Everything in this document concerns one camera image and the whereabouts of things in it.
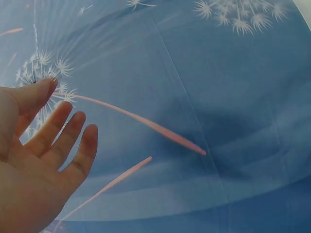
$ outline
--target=pink stem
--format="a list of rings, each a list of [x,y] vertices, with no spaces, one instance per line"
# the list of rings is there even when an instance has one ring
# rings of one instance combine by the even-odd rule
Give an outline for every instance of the pink stem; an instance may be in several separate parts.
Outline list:
[[[6,32],[1,33],[0,36],[7,35],[7,34],[10,34],[10,33],[17,33],[17,32],[20,32],[22,30],[23,30],[23,28],[15,28],[15,29],[8,30]]]
[[[97,194],[95,194],[93,197],[91,197],[90,199],[88,199],[86,202],[84,202],[83,204],[79,205],[77,208],[75,208],[73,211],[71,211],[69,214],[67,214],[65,217],[63,217],[55,226],[53,233],[56,232],[57,228],[61,225],[62,221],[64,221],[67,217],[69,217],[70,215],[72,215],[73,213],[75,213],[77,210],[81,209],[83,206],[85,206],[86,204],[88,204],[89,202],[93,201],[95,198],[97,198],[100,194],[102,194],[103,192],[107,191],[108,189],[110,189],[111,187],[115,186],[117,183],[121,182],[122,180],[124,180],[125,178],[127,178],[128,176],[132,175],[134,172],[138,171],[141,167],[143,167],[144,165],[146,165],[148,162],[150,162],[152,160],[152,157],[148,157],[146,159],[144,159],[143,161],[139,162],[138,164],[136,164],[134,167],[128,169],[126,172],[122,173],[120,176],[118,176],[117,178],[115,178],[113,181],[111,181],[109,184],[107,184],[103,189],[101,189]]]
[[[54,93],[54,95],[64,95],[64,94],[56,92],[56,93]],[[164,128],[164,127],[162,127],[162,126],[160,126],[160,125],[158,125],[158,124],[156,124],[156,123],[154,123],[154,122],[152,122],[150,120],[147,120],[147,119],[145,119],[145,118],[143,118],[141,116],[138,116],[138,115],[136,115],[134,113],[130,113],[130,112],[126,111],[126,110],[123,110],[123,109],[121,109],[119,107],[116,107],[116,106],[114,106],[112,104],[102,102],[100,100],[95,100],[95,99],[92,99],[92,98],[89,98],[89,97],[79,96],[79,95],[75,95],[75,94],[73,94],[71,96],[79,98],[79,99],[82,99],[82,100],[88,100],[88,101],[100,104],[102,106],[106,106],[108,108],[112,108],[112,109],[114,109],[114,110],[116,110],[118,112],[124,113],[124,114],[126,114],[126,115],[128,115],[128,116],[130,116],[130,117],[132,117],[132,118],[134,118],[134,119],[136,119],[138,121],[140,121],[141,123],[149,126],[150,128],[154,129],[158,133],[160,133],[163,136],[169,138],[170,140],[172,140],[172,141],[174,141],[174,142],[176,142],[176,143],[178,143],[180,145],[183,145],[184,147],[189,148],[189,149],[191,149],[191,150],[193,150],[195,152],[198,152],[201,155],[206,155],[206,151],[201,149],[200,147],[198,147],[196,144],[190,142],[189,140],[185,139],[184,137],[182,137],[182,136],[180,136],[180,135],[178,135],[178,134],[176,134],[176,133],[174,133],[174,132],[172,132],[172,131],[170,131],[170,130],[168,130],[168,129],[166,129],[166,128]]]

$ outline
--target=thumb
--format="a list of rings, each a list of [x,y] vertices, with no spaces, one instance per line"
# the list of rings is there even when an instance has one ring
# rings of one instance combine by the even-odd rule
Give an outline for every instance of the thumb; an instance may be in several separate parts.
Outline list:
[[[42,108],[56,86],[56,79],[46,78],[17,89],[0,87],[0,161],[8,156],[18,117]]]

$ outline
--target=white dandelion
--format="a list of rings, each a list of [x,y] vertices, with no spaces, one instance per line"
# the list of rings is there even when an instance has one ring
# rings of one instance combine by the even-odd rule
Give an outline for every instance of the white dandelion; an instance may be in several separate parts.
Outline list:
[[[88,10],[89,8],[91,8],[93,6],[93,4],[92,5],[90,5],[90,6],[88,6],[88,7],[81,7],[80,8],[80,10],[79,10],[79,12],[78,12],[78,15],[79,16],[82,16],[83,14],[84,14],[84,12],[86,11],[86,10]]]
[[[283,20],[284,18],[287,18],[286,16],[286,8],[281,3],[274,4],[272,8],[272,16],[276,19],[278,22],[279,20]]]
[[[52,53],[47,51],[41,51],[38,53],[37,57],[32,55],[30,59],[23,64],[22,68],[17,70],[15,87],[36,83],[45,77],[57,77],[61,79],[65,76],[69,76],[70,71],[73,70],[73,68],[70,68],[69,61],[64,60],[62,57],[59,59],[56,57],[52,64],[50,64],[51,60]],[[76,90],[77,89],[69,90],[69,84],[60,81],[46,105],[38,112],[33,123],[24,134],[29,138],[34,135],[50,118],[56,106],[61,102],[76,102],[74,95]]]
[[[141,3],[140,0],[129,0],[127,1],[128,2],[128,5],[130,7],[134,7],[133,10],[136,9],[137,5],[143,5],[143,6],[150,6],[150,7],[155,7],[156,5],[153,5],[153,4],[145,4],[145,3]]]
[[[59,69],[59,72],[63,76],[69,76],[69,71],[73,70],[73,68],[70,68],[68,60],[64,61],[62,57],[60,59],[56,59],[55,66]]]
[[[262,32],[262,29],[267,29],[267,26],[272,26],[271,21],[268,19],[268,16],[264,14],[256,14],[252,17],[251,22],[255,29],[258,29]]]
[[[47,51],[41,51],[38,55],[39,63],[42,66],[47,65],[50,62],[50,59],[52,57],[52,54]]]
[[[236,30],[238,35],[240,35],[240,32],[242,32],[243,35],[246,34],[246,33],[253,34],[252,27],[246,21],[243,21],[243,20],[240,20],[240,19],[237,19],[237,18],[233,19],[232,30],[233,31]]]
[[[224,14],[217,13],[215,19],[219,22],[218,26],[226,25],[228,26],[230,20]]]
[[[276,22],[287,18],[283,4],[271,4],[266,0],[199,0],[194,4],[199,17],[212,17],[217,26],[232,25],[233,31],[243,35],[272,27],[272,18]]]
[[[200,0],[196,1],[195,3],[197,7],[194,9],[194,11],[199,12],[199,16],[208,19],[212,15],[212,6],[209,6],[206,1]]]

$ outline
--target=umbrella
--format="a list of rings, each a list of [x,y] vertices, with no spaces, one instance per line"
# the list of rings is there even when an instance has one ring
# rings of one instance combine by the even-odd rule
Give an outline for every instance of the umbrella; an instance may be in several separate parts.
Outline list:
[[[62,101],[99,128],[43,232],[310,231],[308,1],[0,5],[0,84],[59,80],[22,142]]]

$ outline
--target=finger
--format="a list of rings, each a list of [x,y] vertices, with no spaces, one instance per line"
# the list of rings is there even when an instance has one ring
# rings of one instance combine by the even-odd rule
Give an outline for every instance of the finger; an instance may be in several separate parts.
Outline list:
[[[60,103],[52,113],[51,118],[44,123],[39,131],[24,146],[37,157],[47,152],[56,136],[62,130],[71,111],[71,103],[66,101]]]
[[[57,86],[57,79],[46,79],[46,80],[42,80],[42,82],[47,82],[50,81],[50,87],[49,87],[49,91],[48,91],[48,95],[46,97],[46,99],[44,98],[38,98],[38,103],[32,103],[33,105],[36,105],[33,109],[26,111],[24,114],[20,115],[18,118],[18,122],[17,122],[17,127],[16,127],[16,131],[15,134],[17,137],[21,137],[22,134],[25,132],[25,130],[29,127],[29,125],[31,124],[31,122],[34,120],[35,116],[37,115],[37,113],[40,111],[40,109],[46,104],[46,102],[48,101],[48,99],[50,98],[51,94],[54,92],[56,86]],[[28,92],[30,89],[30,86],[27,85],[25,87],[22,87],[21,90],[23,92]]]
[[[6,161],[19,115],[43,106],[54,91],[50,79],[19,89],[0,87],[0,160]]]
[[[86,115],[83,112],[77,112],[65,126],[59,138],[51,146],[51,149],[42,155],[41,159],[54,169],[59,169],[68,157],[74,143],[76,142]]]
[[[87,178],[96,156],[97,144],[97,126],[89,125],[82,135],[76,156],[61,172],[67,181],[68,195],[71,195]]]

